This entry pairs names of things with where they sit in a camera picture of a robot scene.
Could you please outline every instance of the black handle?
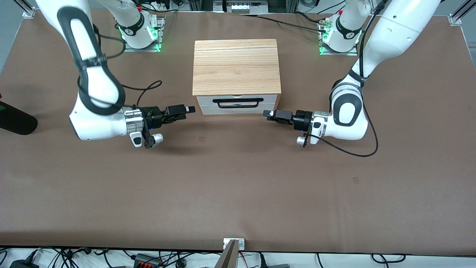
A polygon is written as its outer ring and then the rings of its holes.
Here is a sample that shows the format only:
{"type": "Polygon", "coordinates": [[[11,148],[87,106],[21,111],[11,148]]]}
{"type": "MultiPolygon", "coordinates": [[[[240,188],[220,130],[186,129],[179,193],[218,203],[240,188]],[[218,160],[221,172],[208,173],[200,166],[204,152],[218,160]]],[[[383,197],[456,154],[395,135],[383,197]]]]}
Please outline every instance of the black handle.
{"type": "Polygon", "coordinates": [[[259,105],[259,102],[262,102],[263,98],[253,98],[253,99],[214,99],[213,102],[218,104],[218,107],[221,109],[229,109],[229,108],[256,108],[259,105]],[[256,102],[253,105],[230,105],[230,106],[222,106],[221,103],[250,103],[256,102]]]}

